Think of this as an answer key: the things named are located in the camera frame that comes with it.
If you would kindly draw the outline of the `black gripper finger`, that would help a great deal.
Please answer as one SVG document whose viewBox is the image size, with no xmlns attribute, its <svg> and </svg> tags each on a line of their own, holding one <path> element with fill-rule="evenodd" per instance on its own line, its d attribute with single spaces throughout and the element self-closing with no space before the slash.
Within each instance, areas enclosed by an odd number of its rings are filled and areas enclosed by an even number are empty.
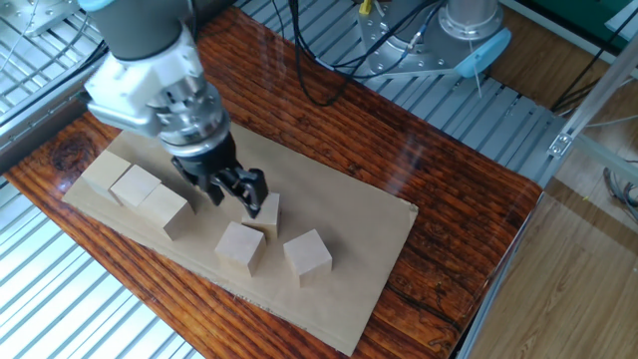
<svg viewBox="0 0 638 359">
<path fill-rule="evenodd" d="M 219 206 L 224 200 L 224 194 L 220 187 L 208 179 L 204 181 L 204 192 L 216 206 Z"/>
<path fill-rule="evenodd" d="M 268 185 L 262 170 L 242 167 L 225 169 L 213 176 L 213 183 L 227 196 L 235 197 L 245 208 L 250 218 L 256 218 L 269 195 Z"/>
</svg>

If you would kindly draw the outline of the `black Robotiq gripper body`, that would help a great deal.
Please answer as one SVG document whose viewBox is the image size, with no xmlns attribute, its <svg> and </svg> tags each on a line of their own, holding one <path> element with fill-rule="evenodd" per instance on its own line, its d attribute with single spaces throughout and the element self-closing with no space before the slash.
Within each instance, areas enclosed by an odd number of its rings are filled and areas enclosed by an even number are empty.
<svg viewBox="0 0 638 359">
<path fill-rule="evenodd" d="M 231 134 L 213 145 L 210 150 L 194 157 L 171 158 L 172 164 L 191 184 L 204 192 L 218 192 L 233 187 L 238 181 L 236 146 Z"/>
</svg>

